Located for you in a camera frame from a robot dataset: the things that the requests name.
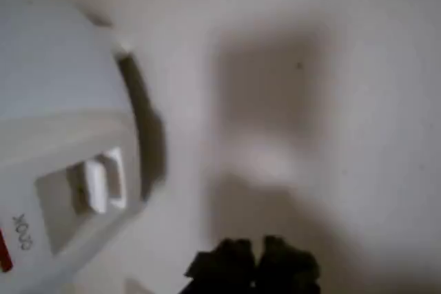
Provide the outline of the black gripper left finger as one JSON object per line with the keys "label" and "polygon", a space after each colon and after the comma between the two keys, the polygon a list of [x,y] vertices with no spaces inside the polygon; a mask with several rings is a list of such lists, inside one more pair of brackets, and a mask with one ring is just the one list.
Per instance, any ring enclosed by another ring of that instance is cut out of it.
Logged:
{"label": "black gripper left finger", "polygon": [[199,251],[188,266],[183,293],[253,293],[256,260],[252,242],[225,238],[211,251]]}

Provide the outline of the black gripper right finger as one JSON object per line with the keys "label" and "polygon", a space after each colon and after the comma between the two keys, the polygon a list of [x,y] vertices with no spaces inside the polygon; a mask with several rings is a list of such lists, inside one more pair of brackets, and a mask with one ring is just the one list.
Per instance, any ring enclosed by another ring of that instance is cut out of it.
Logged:
{"label": "black gripper right finger", "polygon": [[284,238],[266,235],[256,267],[257,293],[320,293],[320,266],[314,255]]}

